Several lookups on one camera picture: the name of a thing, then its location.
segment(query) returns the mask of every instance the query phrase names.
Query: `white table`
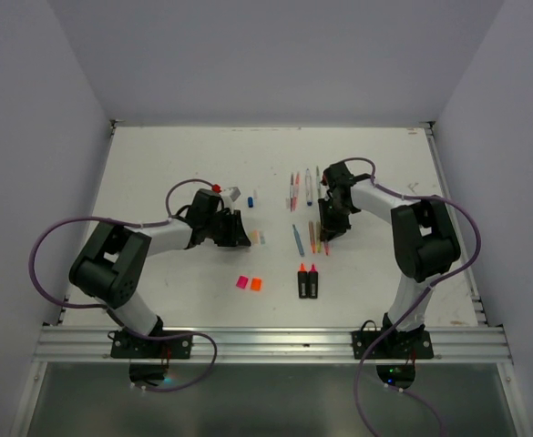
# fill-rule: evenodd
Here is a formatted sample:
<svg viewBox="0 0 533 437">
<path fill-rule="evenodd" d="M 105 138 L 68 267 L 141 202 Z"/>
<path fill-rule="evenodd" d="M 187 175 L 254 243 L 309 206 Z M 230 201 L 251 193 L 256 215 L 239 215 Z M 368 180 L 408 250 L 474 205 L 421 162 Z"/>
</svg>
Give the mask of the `white table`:
<svg viewBox="0 0 533 437">
<path fill-rule="evenodd" d="M 391 229 L 367 213 L 350 217 L 353 228 L 334 240 L 331 256 L 311 254 L 308 220 L 318 219 L 316 203 L 306 206 L 304 174 L 323 171 L 342 158 L 367 157 L 378 179 L 404 193 L 441 194 L 422 129 L 405 128 L 225 128 L 119 127 L 112 142 L 94 215 L 129 221 L 166 217 L 167 190 L 184 178 L 206 178 L 222 187 L 237 185 L 247 232 L 261 229 L 266 244 L 250 249 L 200 247 L 159 254 L 147 260 L 139 290 L 169 326 L 346 327 L 364 320 L 380 323 L 395 296 L 400 271 Z M 354 174 L 368 172 L 362 162 Z M 301 172 L 297 210 L 286 209 L 289 179 Z M 201 185 L 188 185 L 171 198 L 173 210 L 189 204 Z M 256 189 L 255 208 L 246 198 Z M 292 223 L 301 231 L 306 256 L 298 254 Z M 301 262 L 319 270 L 319 299 L 299 300 L 296 271 Z M 235 287 L 240 275 L 262 278 L 260 292 Z M 90 302 L 79 290 L 70 300 Z M 69 310 L 68 326 L 112 326 L 100 310 Z M 471 291 L 464 275 L 438 285 L 426 325 L 476 326 Z"/>
</svg>

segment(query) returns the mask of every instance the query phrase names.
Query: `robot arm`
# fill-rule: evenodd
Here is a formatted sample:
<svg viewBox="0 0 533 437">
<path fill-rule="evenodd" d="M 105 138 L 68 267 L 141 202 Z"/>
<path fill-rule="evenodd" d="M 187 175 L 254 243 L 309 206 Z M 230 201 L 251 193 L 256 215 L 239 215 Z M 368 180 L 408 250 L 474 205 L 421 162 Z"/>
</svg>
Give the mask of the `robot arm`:
<svg viewBox="0 0 533 437">
<path fill-rule="evenodd" d="M 200 189 L 184 218 L 175 217 L 155 228 L 99 223 L 72 265 L 70 282 L 106 304 L 117 323 L 138 334 L 160 335 L 162 320 L 137 290 L 146 258 L 168 250 L 190 249 L 205 239 L 220 247 L 250 246 L 241 213 L 233 209 L 239 195 L 237 188 L 220 194 Z"/>
<path fill-rule="evenodd" d="M 395 259 L 402 277 L 395 301 L 384 316 L 384 326 L 389 327 L 432 280 L 449 271 L 460 257 L 446 206 L 436 199 L 412 202 L 384 193 L 374 186 L 370 175 L 355 177 L 344 162 L 332 164 L 323 172 L 323 184 L 328 191 L 327 198 L 319 199 L 322 241 L 343 235 L 351 227 L 349 215 L 362 210 L 392 226 Z M 430 296 L 397 326 L 398 332 L 424 329 Z"/>
</svg>

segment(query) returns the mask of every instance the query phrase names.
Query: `gray wall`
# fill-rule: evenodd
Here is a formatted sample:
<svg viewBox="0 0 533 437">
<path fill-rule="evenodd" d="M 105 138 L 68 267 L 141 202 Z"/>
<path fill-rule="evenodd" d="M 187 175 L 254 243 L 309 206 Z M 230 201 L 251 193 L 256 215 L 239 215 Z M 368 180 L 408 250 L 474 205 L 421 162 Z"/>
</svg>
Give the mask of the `gray wall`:
<svg viewBox="0 0 533 437">
<path fill-rule="evenodd" d="M 484 236 L 475 267 L 533 418 L 533 0 L 507 0 L 436 123 L 452 195 Z"/>
<path fill-rule="evenodd" d="M 50 0 L 107 114 L 145 124 L 415 125 L 502 0 Z"/>
<path fill-rule="evenodd" d="M 55 313 L 27 277 L 28 251 L 50 222 L 89 212 L 107 127 L 47 2 L 1 0 L 0 436 L 11 426 L 41 323 Z M 81 231 L 62 230 L 41 253 L 41 279 L 60 295 Z"/>
</svg>

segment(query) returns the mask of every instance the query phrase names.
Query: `light blue pen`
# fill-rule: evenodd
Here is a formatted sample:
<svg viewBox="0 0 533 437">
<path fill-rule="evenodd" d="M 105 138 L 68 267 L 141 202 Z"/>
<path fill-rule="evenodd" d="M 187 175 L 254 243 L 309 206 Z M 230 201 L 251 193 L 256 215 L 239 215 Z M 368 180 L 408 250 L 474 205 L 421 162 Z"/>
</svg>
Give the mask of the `light blue pen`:
<svg viewBox="0 0 533 437">
<path fill-rule="evenodd" d="M 304 249 L 302 248 L 301 234 L 299 234 L 299 231 L 296 230 L 296 226 L 294 226 L 294 223 L 292 223 L 292 232 L 294 233 L 294 239 L 296 240 L 296 247 L 299 248 L 299 254 L 303 257 Z"/>
</svg>

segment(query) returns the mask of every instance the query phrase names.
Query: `purple cable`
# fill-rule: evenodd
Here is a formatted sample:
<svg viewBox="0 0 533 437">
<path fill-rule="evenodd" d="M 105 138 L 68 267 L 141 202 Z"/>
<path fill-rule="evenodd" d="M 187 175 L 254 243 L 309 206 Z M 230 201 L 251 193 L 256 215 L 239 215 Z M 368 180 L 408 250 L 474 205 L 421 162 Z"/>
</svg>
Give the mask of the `purple cable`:
<svg viewBox="0 0 533 437">
<path fill-rule="evenodd" d="M 197 336 L 203 337 L 204 339 L 209 340 L 210 343 L 211 343 L 211 346 L 213 346 L 213 357 L 211 358 L 211 362 L 208 365 L 207 369 L 201 375 L 199 375 L 198 377 L 192 379 L 189 382 L 186 382 L 184 384 L 178 385 L 176 387 L 168 387 L 166 389 L 161 389 L 159 387 L 143 386 L 143 387 L 145 387 L 146 391 L 154 391 L 156 393 L 169 393 L 169 392 L 172 392 L 172 391 L 179 391 L 179 390 L 187 389 L 191 385 L 193 385 L 193 384 L 205 379 L 211 373 L 211 371 L 213 370 L 213 365 L 215 364 L 215 361 L 218 358 L 218 345 L 217 345 L 217 343 L 215 342 L 215 340 L 212 337 L 210 337 L 208 334 L 203 333 L 203 332 L 197 332 L 197 331 L 193 330 L 191 332 L 187 332 L 187 333 L 183 333 L 183 334 L 169 335 L 169 336 L 166 336 L 166 337 L 150 337 L 148 335 L 139 334 L 138 332 L 130 330 L 127 327 L 124 327 L 124 329 L 125 329 L 126 332 L 128 332 L 130 335 L 132 335 L 134 337 L 137 337 L 137 338 L 142 339 L 142 340 L 150 340 L 150 341 L 177 340 L 177 339 L 187 338 L 187 337 L 189 337 L 191 335 L 197 335 Z"/>
<path fill-rule="evenodd" d="M 51 294 L 49 294 L 39 283 L 39 279 L 37 279 L 37 273 L 36 273 L 36 258 L 37 258 L 37 251 L 39 250 L 39 246 L 41 243 L 43 243 L 44 239 L 51 234 L 54 230 L 57 228 L 60 228 L 64 225 L 68 225 L 70 223 L 78 223 L 80 221 L 99 221 L 101 223 L 110 223 L 111 225 L 119 225 L 119 226 L 128 226 L 130 228 L 155 228 L 158 226 L 163 226 L 169 223 L 167 220 L 165 221 L 157 221 L 152 223 L 129 223 L 126 221 L 120 221 L 120 220 L 114 220 L 113 218 L 105 218 L 105 217 L 77 217 L 77 218 L 67 218 L 65 220 L 58 221 L 57 223 L 54 223 L 49 228 L 44 230 L 41 235 L 37 238 L 36 242 L 34 243 L 33 247 L 31 248 L 31 252 L 29 252 L 29 260 L 27 262 L 27 268 L 29 270 L 29 278 L 31 279 L 31 282 L 33 283 L 34 287 L 36 288 L 37 292 L 41 294 L 41 296 L 49 300 L 51 303 L 55 305 L 59 305 L 63 308 L 73 308 L 73 309 L 86 309 L 86 308 L 106 308 L 106 305 L 101 305 L 99 303 L 91 303 L 88 305 L 81 305 L 77 303 L 69 303 L 64 302 L 63 300 L 59 300 L 54 298 Z"/>
<path fill-rule="evenodd" d="M 213 187 L 213 184 L 205 179 L 198 179 L 198 178 L 192 178 L 192 179 L 185 179 L 182 180 L 179 184 L 175 184 L 172 189 L 169 190 L 169 193 L 167 193 L 167 196 L 165 197 L 165 208 L 167 209 L 167 214 L 169 214 L 169 217 L 173 217 L 171 214 L 171 208 L 169 207 L 169 198 L 171 197 L 171 194 L 173 194 L 173 191 L 175 191 L 177 188 L 181 187 L 185 184 L 190 184 L 192 182 L 199 182 L 200 184 L 209 185 L 210 187 Z"/>
<path fill-rule="evenodd" d="M 367 429 L 370 431 L 370 433 L 373 434 L 375 437 L 378 437 L 379 433 L 372 426 L 372 424 L 369 422 L 369 419 L 367 419 L 367 417 L 365 416 L 364 408 L 363 408 L 363 406 L 361 404 L 361 401 L 359 400 L 359 380 L 361 379 L 362 370 L 364 368 L 364 361 L 367 358 L 369 358 L 369 355 L 371 355 L 371 352 L 375 349 L 375 347 L 379 343 L 381 343 L 388 335 L 390 335 L 397 328 L 397 326 L 400 323 L 402 323 L 402 321 L 404 321 L 405 318 L 408 317 L 412 313 L 412 311 L 414 311 L 417 308 L 418 305 L 420 305 L 422 300 L 425 299 L 425 297 L 436 286 L 436 284 L 439 284 L 443 280 L 449 279 L 449 278 L 457 275 L 458 273 L 468 269 L 471 265 L 473 265 L 475 263 L 475 261 L 477 260 L 478 254 L 481 251 L 481 243 L 482 243 L 482 241 L 481 241 L 481 234 L 480 234 L 480 231 L 478 230 L 477 223 L 470 216 L 470 214 L 468 214 L 468 212 L 463 207 L 461 207 L 460 205 L 456 204 L 452 200 L 449 200 L 447 198 L 442 198 L 440 196 L 407 196 L 407 195 L 403 195 L 403 194 L 397 193 L 397 192 L 395 192 L 395 191 L 393 191 L 393 190 L 391 190 L 389 188 L 386 188 L 386 187 L 384 187 L 384 186 L 382 186 L 382 185 L 380 185 L 380 184 L 375 182 L 375 163 L 373 161 L 371 161 L 370 159 L 367 159 L 367 158 L 347 158 L 343 162 L 355 161 L 355 160 L 367 162 L 367 163 L 369 163 L 372 166 L 372 175 L 371 175 L 371 178 L 370 178 L 372 184 L 374 185 L 374 187 L 382 190 L 384 193 L 389 194 L 390 196 L 394 196 L 396 198 L 401 198 L 401 199 L 404 199 L 404 200 L 434 200 L 434 199 L 437 199 L 437 200 L 439 200 L 439 201 L 441 201 L 443 203 L 446 203 L 447 205 L 450 205 L 451 207 L 457 209 L 458 211 L 460 211 L 462 213 L 463 216 L 465 216 L 466 220 L 468 220 L 468 222 L 470 223 L 471 227 L 473 228 L 473 231 L 475 232 L 475 240 L 476 240 L 475 251 L 473 252 L 473 255 L 470 257 L 470 259 L 465 264 L 460 266 L 458 269 L 454 269 L 452 271 L 449 271 L 446 275 L 443 275 L 440 278 L 437 278 L 437 279 L 433 280 L 432 282 L 430 282 L 428 287 L 426 287 L 426 289 L 422 292 L 422 294 L 420 296 L 418 296 L 418 298 L 414 301 L 412 306 L 410 306 L 410 308 L 402 315 L 402 317 L 400 317 L 394 324 L 392 324 L 392 326 L 390 328 L 388 328 L 383 334 L 381 334 L 377 339 L 375 339 L 372 342 L 372 344 L 370 344 L 367 347 L 367 349 L 364 352 L 364 355 L 359 360 L 359 364 L 357 366 L 357 372 L 355 374 L 355 380 L 354 380 L 355 407 L 357 408 L 357 412 L 359 413 L 359 416 L 361 417 L 362 421 L 364 421 L 364 424 L 367 427 Z M 420 401 L 421 403 L 423 403 L 435 415 L 436 419 L 438 420 L 440 436 L 446 436 L 446 427 L 444 425 L 444 421 L 442 420 L 442 418 L 440 417 L 440 415 L 438 414 L 436 409 L 428 401 L 424 400 L 423 398 L 421 398 L 417 394 L 414 394 L 414 393 L 412 393 L 410 391 L 404 391 L 404 393 L 407 394 L 408 396 L 416 399 L 417 401 Z"/>
</svg>

